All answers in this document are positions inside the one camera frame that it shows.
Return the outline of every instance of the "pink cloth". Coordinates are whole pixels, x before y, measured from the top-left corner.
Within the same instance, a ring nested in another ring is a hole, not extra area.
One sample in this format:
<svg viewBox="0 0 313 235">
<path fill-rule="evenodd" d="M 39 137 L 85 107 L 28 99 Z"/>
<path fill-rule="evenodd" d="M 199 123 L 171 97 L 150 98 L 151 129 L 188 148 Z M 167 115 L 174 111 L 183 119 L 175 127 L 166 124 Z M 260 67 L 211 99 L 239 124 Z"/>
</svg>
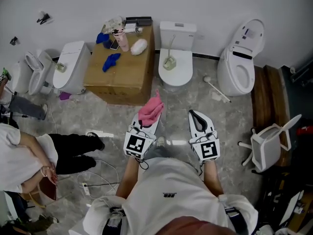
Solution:
<svg viewBox="0 0 313 235">
<path fill-rule="evenodd" d="M 160 94 L 156 90 L 156 96 L 151 97 L 144 107 L 138 112 L 138 119 L 142 121 L 142 126 L 149 126 L 157 121 L 158 116 L 164 109 Z"/>
</svg>

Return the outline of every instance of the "pink cup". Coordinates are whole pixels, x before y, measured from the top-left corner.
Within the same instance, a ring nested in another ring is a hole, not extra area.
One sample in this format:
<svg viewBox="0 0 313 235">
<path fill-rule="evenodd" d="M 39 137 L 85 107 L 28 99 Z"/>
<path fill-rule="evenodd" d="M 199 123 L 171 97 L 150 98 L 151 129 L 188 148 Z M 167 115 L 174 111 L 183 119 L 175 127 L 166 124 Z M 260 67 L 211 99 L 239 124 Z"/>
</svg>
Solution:
<svg viewBox="0 0 313 235">
<path fill-rule="evenodd" d="M 126 33 L 124 31 L 114 33 L 113 36 L 118 42 L 118 45 L 121 47 L 122 51 L 128 51 L 129 46 L 128 46 L 128 40 Z"/>
</svg>

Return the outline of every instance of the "chair leg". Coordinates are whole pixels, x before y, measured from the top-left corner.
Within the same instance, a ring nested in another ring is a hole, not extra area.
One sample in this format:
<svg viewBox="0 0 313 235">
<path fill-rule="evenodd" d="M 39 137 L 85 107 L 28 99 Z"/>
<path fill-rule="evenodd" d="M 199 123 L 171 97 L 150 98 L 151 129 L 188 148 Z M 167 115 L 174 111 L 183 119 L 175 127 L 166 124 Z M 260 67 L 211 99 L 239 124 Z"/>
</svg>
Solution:
<svg viewBox="0 0 313 235">
<path fill-rule="evenodd" d="M 252 145 L 250 145 L 250 144 L 243 143 L 243 142 L 238 142 L 238 145 L 241 146 L 241 147 L 245 147 L 245 148 L 248 148 L 248 149 L 252 150 Z"/>
<path fill-rule="evenodd" d="M 242 166 L 246 166 L 253 157 L 253 152 L 250 153 L 249 157 L 241 163 Z"/>
</svg>

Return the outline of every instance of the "black strap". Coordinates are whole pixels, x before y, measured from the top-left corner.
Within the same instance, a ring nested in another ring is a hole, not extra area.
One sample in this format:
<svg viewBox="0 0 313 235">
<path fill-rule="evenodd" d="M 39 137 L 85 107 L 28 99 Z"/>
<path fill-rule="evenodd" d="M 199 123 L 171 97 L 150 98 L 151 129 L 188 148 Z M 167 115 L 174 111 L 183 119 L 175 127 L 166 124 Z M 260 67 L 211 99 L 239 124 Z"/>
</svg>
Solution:
<svg viewBox="0 0 313 235">
<path fill-rule="evenodd" d="M 120 207 L 112 207 L 110 208 L 111 214 L 114 213 L 116 210 L 118 210 L 120 213 L 123 214 L 123 217 L 126 216 L 125 212 L 120 208 Z M 120 235 L 121 234 L 121 229 L 122 229 L 122 223 L 123 223 L 123 218 L 121 217 L 121 220 L 118 224 L 117 227 L 112 227 L 109 226 L 109 221 L 110 218 L 107 220 L 107 223 L 102 231 L 102 235 Z"/>
<path fill-rule="evenodd" d="M 243 215 L 236 208 L 225 208 L 225 212 L 228 215 L 231 223 L 233 224 L 235 231 L 239 235 L 249 235 L 248 227 Z"/>
</svg>

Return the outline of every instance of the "white t-shirt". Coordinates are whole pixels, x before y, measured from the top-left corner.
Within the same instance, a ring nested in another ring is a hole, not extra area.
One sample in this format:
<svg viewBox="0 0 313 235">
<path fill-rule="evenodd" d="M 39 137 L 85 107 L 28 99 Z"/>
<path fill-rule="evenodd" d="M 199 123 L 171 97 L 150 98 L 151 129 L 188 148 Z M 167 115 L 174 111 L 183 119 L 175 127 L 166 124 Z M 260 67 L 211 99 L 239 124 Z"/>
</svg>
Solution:
<svg viewBox="0 0 313 235">
<path fill-rule="evenodd" d="M 0 104 L 4 106 L 7 110 L 9 108 L 10 102 L 12 100 L 12 94 L 4 88 L 2 94 L 0 95 Z"/>
<path fill-rule="evenodd" d="M 0 190 L 22 192 L 21 184 L 43 167 L 40 160 L 25 146 L 19 145 L 21 133 L 18 129 L 0 123 Z M 51 137 L 38 137 L 49 160 L 57 164 L 58 153 Z"/>
<path fill-rule="evenodd" d="M 153 158 L 149 168 L 127 200 L 107 196 L 96 199 L 83 225 L 90 235 L 101 235 L 110 216 L 109 208 L 122 207 L 126 214 L 122 234 L 155 235 L 172 220 L 191 216 L 234 230 L 225 207 L 235 207 L 243 215 L 249 234 L 256 227 L 258 212 L 241 195 L 214 196 L 197 175 L 194 168 L 176 159 Z"/>
</svg>

